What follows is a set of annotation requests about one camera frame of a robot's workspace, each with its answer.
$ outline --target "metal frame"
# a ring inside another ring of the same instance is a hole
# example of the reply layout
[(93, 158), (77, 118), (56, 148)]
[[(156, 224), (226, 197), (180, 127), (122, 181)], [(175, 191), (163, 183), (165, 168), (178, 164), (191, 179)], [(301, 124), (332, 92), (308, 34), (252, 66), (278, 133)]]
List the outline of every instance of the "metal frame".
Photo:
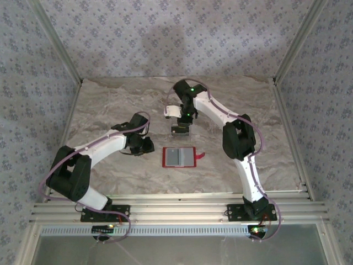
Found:
[[(294, 133), (289, 123), (288, 114), (283, 104), (280, 91), (273, 86), (276, 101), (279, 105), (290, 147), (295, 158), (299, 176), (303, 182), (302, 190), (269, 191), (267, 194), (278, 203), (282, 212), (282, 224), (316, 224), (328, 264), (344, 264), (338, 248), (332, 226), (328, 223), (327, 209), (323, 202), (313, 201), (313, 193), (303, 165)], [(66, 141), (72, 111), (62, 141)], [(134, 227), (155, 225), (248, 225), (253, 222), (228, 222), (224, 215), (227, 204), (242, 203), (242, 194), (234, 193), (201, 193), (201, 194), (150, 194), (150, 195), (113, 195), (114, 204), (131, 205), (131, 220)], [(44, 201), (34, 205), (21, 248), (15, 261), (16, 265), (30, 265), (35, 257), (40, 233), (50, 226), (85, 227), (90, 223), (81, 223), (80, 213), (74, 210), (73, 202)]]
[(278, 110), (280, 113), (280, 117), (283, 123), (283, 126), (285, 128), (285, 132), (287, 135), (287, 139), (289, 142), (289, 146), (293, 155), (293, 159), (297, 168), (297, 172), (299, 174), (299, 178), (302, 181), (301, 185), (306, 186), (306, 189), (308, 190), (309, 197), (312, 200), (315, 200), (315, 195), (313, 192), (313, 189), (310, 185), (310, 179), (307, 173), (307, 170), (304, 165), (304, 160), (301, 155), (298, 143), (297, 143), (297, 138), (295, 136), (291, 120), (289, 118), (289, 114), (287, 111), (287, 108), (285, 107), (285, 102), (282, 96), (281, 89), (279, 85), (274, 84), (273, 80), (269, 79), (270, 84), (272, 83), (272, 90), (275, 95), (275, 99), (277, 102)]
[(280, 84), (286, 75), (286, 73), (291, 68), (294, 59), (296, 58), (297, 54), (299, 53), (300, 49), (302, 48), (307, 36), (312, 31), (316, 20), (318, 19), (319, 15), (321, 14), (322, 10), (326, 6), (328, 0), (314, 0), (307, 15), (304, 18), (300, 28), (297, 31), (294, 40), (292, 41), (290, 47), (287, 50), (285, 57), (283, 58), (280, 67), (278, 68), (275, 79), (276, 84)]
[(76, 84), (81, 83), (81, 78), (72, 62), (69, 54), (67, 53), (63, 43), (60, 40), (60, 37), (57, 35), (54, 26), (51, 24), (48, 15), (46, 14), (43, 6), (39, 2), (39, 0), (28, 0), (29, 6), (31, 7), (34, 15), (37, 17), (40, 25), (44, 29), (44, 32), (50, 42), (52, 43), (54, 49), (56, 50), (59, 58), (64, 64), (67, 72), (70, 74), (72, 79), (76, 82)]
[[(123, 236), (127, 225), (116, 225), (111, 236)], [(92, 225), (45, 225), (41, 236), (97, 236), (92, 232)], [(248, 226), (228, 225), (134, 225), (129, 232), (132, 236), (250, 236)]]
[[(76, 103), (77, 103), (77, 99), (78, 99), (79, 92), (81, 91), (81, 86), (82, 86), (81, 83), (78, 83), (78, 84), (76, 85), (76, 92), (75, 92), (75, 95), (73, 96), (73, 101), (72, 101), (72, 105), (71, 105), (70, 111), (69, 111), (69, 113), (68, 113), (68, 117), (67, 117), (67, 121), (66, 121), (66, 126), (65, 126), (65, 128), (64, 128), (64, 132), (63, 132), (62, 137), (61, 137), (61, 140), (60, 140), (60, 146), (65, 145), (65, 143), (67, 142), (68, 133), (69, 133), (69, 129), (70, 129), (70, 126), (71, 126), (72, 117), (73, 117), (73, 112), (74, 112), (75, 107), (76, 107)], [(46, 187), (44, 193), (45, 193), (46, 195), (49, 195), (49, 193), (50, 193), (50, 188), (49, 188), (49, 187)], [(42, 201), (43, 203), (46, 202), (45, 198), (42, 198), (41, 201)]]

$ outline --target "beige marble surface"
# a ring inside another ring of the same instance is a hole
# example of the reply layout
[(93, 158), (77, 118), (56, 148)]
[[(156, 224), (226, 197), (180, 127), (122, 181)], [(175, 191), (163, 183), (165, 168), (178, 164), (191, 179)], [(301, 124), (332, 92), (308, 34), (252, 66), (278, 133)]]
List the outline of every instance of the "beige marble surface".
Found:
[[(91, 185), (105, 194), (242, 192), (235, 167), (222, 150), (222, 131), (200, 113), (190, 138), (170, 136), (170, 120), (163, 117), (167, 91), (180, 77), (85, 79), (74, 111), (68, 145), (91, 141), (112, 125), (129, 121), (137, 111), (152, 116), (149, 136), (155, 152), (141, 157), (116, 152), (91, 172)], [(247, 113), (265, 137), (264, 152), (256, 157), (259, 177), (266, 190), (294, 190), (299, 176), (284, 127), (266, 80), (245, 76), (199, 77), (212, 95), (227, 108)], [(180, 104), (176, 96), (170, 103)], [(162, 168), (162, 147), (196, 146), (206, 156), (196, 168)]]

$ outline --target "wall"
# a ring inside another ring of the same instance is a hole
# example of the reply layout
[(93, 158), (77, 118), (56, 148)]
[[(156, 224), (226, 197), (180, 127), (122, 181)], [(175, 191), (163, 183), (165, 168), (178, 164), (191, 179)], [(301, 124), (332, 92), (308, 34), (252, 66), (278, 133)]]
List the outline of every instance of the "wall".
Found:
[(282, 92), (317, 200), (353, 264), (353, 2), (329, 0)]
[(26, 1), (0, 10), (0, 264), (12, 264), (76, 84)]
[(273, 76), (312, 0), (41, 0), (82, 78)]

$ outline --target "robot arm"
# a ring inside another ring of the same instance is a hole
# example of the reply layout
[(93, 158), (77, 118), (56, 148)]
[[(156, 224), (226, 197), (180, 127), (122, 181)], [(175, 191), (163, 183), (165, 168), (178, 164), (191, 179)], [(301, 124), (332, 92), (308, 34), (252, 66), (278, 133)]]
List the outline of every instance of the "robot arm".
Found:
[(256, 186), (250, 170), (249, 156), (255, 151), (256, 144), (254, 130), (250, 125), (232, 117), (232, 115), (241, 116), (251, 121), (250, 117), (246, 114), (239, 115), (228, 110), (214, 98), (212, 98), (212, 104), (208, 97), (207, 89), (200, 84), (190, 87), (185, 80), (181, 80), (175, 84), (174, 91), (181, 99), (182, 105), (180, 107), (166, 107), (164, 116), (167, 118), (171, 116), (177, 117), (178, 126), (185, 131), (185, 128), (188, 129), (192, 124), (193, 116), (195, 115), (195, 118), (197, 118), (198, 111), (200, 111), (223, 130), (223, 150), (237, 166), (243, 186), (245, 210), (250, 216), (259, 215), (267, 207), (268, 200), (259, 191), (262, 190), (264, 192), (259, 184), (254, 156), (250, 157), (250, 161), (253, 165), (254, 178), (258, 186)]
[[(71, 153), (77, 150), (83, 151), (60, 165), (47, 179), (46, 185), (73, 202), (79, 202), (96, 210), (104, 209), (111, 204), (111, 200), (89, 185), (90, 170), (111, 153), (127, 147), (135, 156), (153, 152), (153, 142), (149, 137), (145, 137), (148, 128), (145, 127), (132, 133), (123, 133), (123, 131), (138, 128), (146, 122), (145, 117), (136, 113), (130, 122), (113, 126), (106, 134), (92, 142), (74, 148), (61, 147), (54, 159), (53, 166)], [(87, 148), (93, 142), (98, 143)]]

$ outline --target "white cable tray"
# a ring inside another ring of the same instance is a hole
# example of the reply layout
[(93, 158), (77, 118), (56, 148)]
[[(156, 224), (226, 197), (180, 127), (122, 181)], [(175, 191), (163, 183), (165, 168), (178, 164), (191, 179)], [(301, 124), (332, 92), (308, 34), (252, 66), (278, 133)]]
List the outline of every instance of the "white cable tray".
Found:
[[(45, 225), (41, 236), (92, 236), (92, 225)], [(123, 236), (127, 226), (114, 228), (109, 235)], [(135, 225), (129, 236), (249, 236), (247, 225)]]

